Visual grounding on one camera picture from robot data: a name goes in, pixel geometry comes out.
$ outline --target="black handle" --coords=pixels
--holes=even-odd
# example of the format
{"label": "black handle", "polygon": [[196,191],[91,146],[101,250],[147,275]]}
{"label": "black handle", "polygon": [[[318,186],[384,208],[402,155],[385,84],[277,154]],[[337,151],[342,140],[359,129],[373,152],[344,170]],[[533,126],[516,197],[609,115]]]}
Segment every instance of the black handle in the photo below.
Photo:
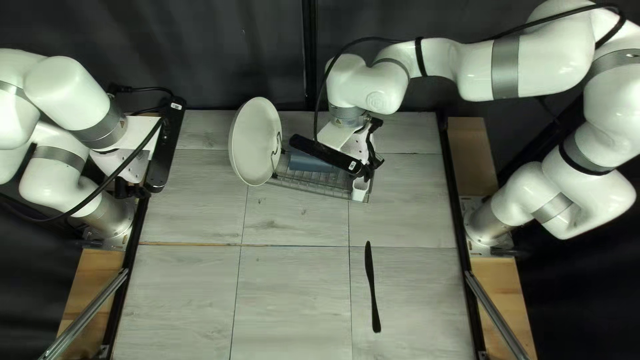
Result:
{"label": "black handle", "polygon": [[369,280],[369,290],[371,291],[371,326],[373,332],[378,333],[382,331],[380,325],[380,314],[378,313],[378,303],[376,302],[376,285],[374,282],[373,274],[373,257],[371,256],[371,243],[367,241],[364,247],[364,268],[367,272],[367,279]]}

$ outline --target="black cable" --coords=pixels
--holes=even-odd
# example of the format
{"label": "black cable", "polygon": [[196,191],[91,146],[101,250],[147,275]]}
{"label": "black cable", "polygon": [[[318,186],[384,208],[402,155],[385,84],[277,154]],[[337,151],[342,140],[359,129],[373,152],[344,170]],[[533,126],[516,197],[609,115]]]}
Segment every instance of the black cable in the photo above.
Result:
{"label": "black cable", "polygon": [[109,85],[109,88],[107,89],[107,91],[112,93],[113,95],[119,92],[130,94],[132,92],[142,92],[142,91],[162,91],[162,92],[166,92],[167,94],[173,97],[173,92],[170,89],[162,86],[144,86],[141,88],[134,88],[132,86],[111,84]]}
{"label": "black cable", "polygon": [[560,123],[560,120],[558,120],[558,117],[554,114],[553,111],[551,111],[551,109],[549,108],[549,106],[547,105],[547,103],[545,102],[545,98],[542,96],[534,96],[534,98],[540,103],[540,106],[542,106],[542,108],[549,114],[551,115],[551,117],[554,119],[554,122],[557,125],[562,125]]}
{"label": "black cable", "polygon": [[163,91],[173,97],[173,92],[167,88],[163,88],[161,86],[147,86],[143,88],[131,88],[131,92],[140,92],[140,91]]}
{"label": "black cable", "polygon": [[509,30],[503,31],[502,33],[499,33],[499,34],[494,35],[492,37],[484,38],[484,39],[480,40],[479,42],[483,42],[483,41],[487,41],[487,40],[496,40],[496,39],[504,37],[506,35],[510,35],[510,34],[518,32],[518,31],[531,28],[533,26],[544,24],[546,22],[550,22],[550,21],[557,20],[557,19],[562,19],[563,17],[575,15],[577,13],[588,12],[590,10],[601,9],[601,8],[607,8],[607,9],[613,10],[615,13],[618,14],[618,16],[620,16],[620,18],[618,19],[618,22],[616,23],[616,25],[614,25],[611,28],[611,30],[609,30],[600,40],[598,40],[596,42],[596,49],[598,49],[600,46],[602,46],[602,44],[604,44],[607,41],[609,41],[609,39],[611,39],[613,37],[613,35],[615,35],[618,32],[618,30],[620,30],[620,28],[622,28],[622,25],[624,25],[625,21],[627,20],[627,18],[625,17],[624,13],[620,10],[618,5],[616,5],[616,4],[612,4],[612,3],[593,4],[593,5],[583,6],[582,8],[577,8],[577,9],[573,9],[573,10],[568,10],[568,11],[565,11],[565,12],[557,13],[555,15],[551,15],[551,16],[548,16],[548,17],[544,17],[542,19],[538,19],[538,20],[535,20],[535,21],[532,21],[532,22],[528,22],[526,24],[522,24],[522,25],[516,26],[515,28],[511,28]]}
{"label": "black cable", "polygon": [[166,105],[160,105],[160,106],[154,106],[153,108],[134,111],[134,112],[130,113],[129,116],[137,116],[137,115],[144,114],[144,113],[150,113],[150,112],[153,112],[153,111],[162,110],[165,106]]}
{"label": "black cable", "polygon": [[338,58],[340,57],[340,55],[342,55],[345,51],[347,51],[347,49],[349,49],[351,46],[354,46],[355,44],[359,44],[361,42],[366,42],[366,41],[380,41],[380,42],[390,42],[391,44],[396,44],[396,43],[402,42],[403,40],[395,40],[395,39],[381,38],[381,37],[359,38],[346,44],[345,46],[342,47],[342,49],[340,49],[340,51],[338,51],[338,53],[333,57],[333,60],[331,61],[331,63],[329,63],[329,66],[326,67],[326,71],[324,72],[324,76],[322,78],[322,81],[320,82],[320,90],[318,90],[318,94],[316,97],[316,110],[314,111],[314,140],[316,142],[318,141],[318,111],[320,108],[320,99],[322,99],[322,91],[324,90],[324,87],[326,85],[326,78],[329,76],[329,72],[331,72],[331,69],[335,65],[335,62],[338,61]]}
{"label": "black cable", "polygon": [[112,180],[114,180],[116,178],[116,176],[118,176],[118,174],[120,174],[127,166],[129,166],[129,163],[131,161],[133,161],[133,159],[135,159],[138,154],[142,151],[142,149],[144,149],[144,147],[146,146],[146,144],[149,143],[149,141],[151,141],[151,139],[154,137],[154,135],[156,134],[156,131],[160,128],[160,126],[162,126],[164,122],[164,118],[160,118],[156,124],[153,126],[153,128],[151,129],[151,131],[149,131],[149,134],[142,140],[142,142],[140,143],[140,145],[138,145],[137,148],[135,148],[135,150],[133,150],[133,152],[131,153],[131,155],[129,155],[128,158],[126,158],[122,164],[113,172],[111,173],[111,175],[109,175],[100,186],[98,186],[91,194],[89,194],[89,196],[87,196],[84,200],[82,200],[78,205],[74,206],[73,208],[71,208],[70,210],[65,211],[62,214],[56,215],[52,218],[46,218],[46,219],[37,219],[37,218],[32,218],[29,217],[19,211],[17,211],[16,209],[14,209],[12,206],[10,206],[9,204],[2,202],[1,205],[4,209],[10,211],[11,213],[13,213],[14,215],[18,216],[19,218],[23,219],[23,220],[27,220],[30,222],[52,222],[55,220],[58,220],[60,218],[65,218],[68,217],[70,215],[73,215],[74,213],[76,213],[78,210],[82,209],[83,207],[85,207],[89,202],[91,202],[91,200],[93,200],[96,196],[98,196],[98,194],[100,194],[107,186],[109,186],[109,183],[112,182]]}

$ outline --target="black backdrop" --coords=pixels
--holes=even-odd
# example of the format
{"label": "black backdrop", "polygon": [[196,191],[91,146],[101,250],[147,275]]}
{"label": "black backdrop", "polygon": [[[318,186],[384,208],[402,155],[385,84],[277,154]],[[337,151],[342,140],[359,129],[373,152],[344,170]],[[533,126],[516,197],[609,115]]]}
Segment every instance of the black backdrop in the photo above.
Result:
{"label": "black backdrop", "polygon": [[[266,96],[280,110],[309,110],[303,3],[317,8],[313,61],[319,76],[326,60],[352,39],[420,35],[468,42],[523,23],[541,2],[7,1],[0,11],[0,47],[71,56],[102,85],[167,86],[196,108],[235,109],[253,96]],[[640,3],[617,2],[630,20],[640,22]],[[371,60],[379,48],[363,44],[353,52]],[[314,52],[307,49],[307,61],[309,54]],[[548,103],[559,111],[579,92],[578,88],[553,95]],[[130,111],[155,101],[147,94],[120,98]],[[414,79],[403,109],[436,106],[448,107],[452,115],[486,119],[498,169],[551,120],[532,99],[471,103],[461,100],[446,79]],[[637,161],[625,171],[635,168]],[[632,272],[640,260],[632,227],[639,213],[634,206],[612,224],[570,241],[552,239],[538,226],[516,234],[520,243],[535,250],[519,266],[540,359],[638,357],[627,340],[635,333],[634,303],[640,300]],[[12,261],[22,260],[15,256],[3,266],[13,266]],[[68,286],[64,281],[57,284]]]}

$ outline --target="metal pole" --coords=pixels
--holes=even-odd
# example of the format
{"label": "metal pole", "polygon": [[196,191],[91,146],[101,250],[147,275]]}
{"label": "metal pole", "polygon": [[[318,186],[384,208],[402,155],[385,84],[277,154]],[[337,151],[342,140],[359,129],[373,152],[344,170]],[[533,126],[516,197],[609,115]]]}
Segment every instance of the metal pole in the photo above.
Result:
{"label": "metal pole", "polygon": [[78,315],[74,322],[67,327],[67,329],[56,338],[56,340],[49,346],[49,348],[38,358],[38,360],[55,360],[58,356],[62,355],[64,351],[73,343],[75,338],[80,335],[80,332],[84,329],[86,324],[93,318],[98,312],[100,307],[105,301],[113,294],[122,283],[127,279],[129,269],[121,269],[118,275],[105,286],[100,293],[93,298],[93,300],[87,305],[87,307]]}
{"label": "metal pole", "polygon": [[474,274],[471,271],[467,270],[465,271],[465,278],[467,280],[469,288],[471,288],[471,290],[474,292],[476,298],[478,299],[478,301],[480,301],[480,304],[482,304],[484,310],[486,310],[486,313],[491,318],[491,321],[493,321],[496,328],[498,328],[498,331],[500,331],[502,338],[504,338],[504,341],[507,343],[507,346],[516,357],[516,359],[531,360],[531,358],[527,355],[527,352],[524,350],[524,347],[522,347],[522,344],[520,344],[516,336],[513,334],[513,331],[511,331],[511,328],[509,327],[507,322],[504,321],[504,318],[502,317],[502,315],[500,315],[500,311],[498,311],[495,305],[493,305],[493,302],[491,301],[491,299],[489,299],[489,295],[486,294],[482,285],[480,285],[480,282],[478,282]]}

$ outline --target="wooden board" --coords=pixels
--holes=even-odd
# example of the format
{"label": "wooden board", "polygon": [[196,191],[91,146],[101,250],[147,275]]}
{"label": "wooden board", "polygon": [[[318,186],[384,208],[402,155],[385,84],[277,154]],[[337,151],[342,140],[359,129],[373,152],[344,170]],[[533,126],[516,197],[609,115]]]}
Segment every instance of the wooden board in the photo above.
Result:
{"label": "wooden board", "polygon": [[[65,312],[60,322],[58,336],[118,273],[122,267],[124,254],[124,252],[116,251],[83,250]],[[102,337],[109,319],[112,300],[113,296],[102,305],[91,322],[60,357],[61,359],[83,359],[95,355],[102,345]]]}
{"label": "wooden board", "polygon": [[[471,269],[489,294],[502,317],[520,341],[532,360],[536,360],[536,347],[529,326],[527,307],[520,287],[518,268],[513,258],[471,258]],[[504,343],[482,305],[480,320],[484,333],[484,344],[491,360],[512,360],[513,354]]]}
{"label": "wooden board", "polygon": [[498,180],[483,118],[450,117],[448,133],[458,193],[493,195]]}
{"label": "wooden board", "polygon": [[[450,117],[448,135],[459,195],[493,195],[498,190],[498,180],[484,120],[479,117]],[[529,357],[537,359],[515,259],[471,258],[471,270]],[[489,358],[513,359],[513,354],[480,303],[478,308]]]}

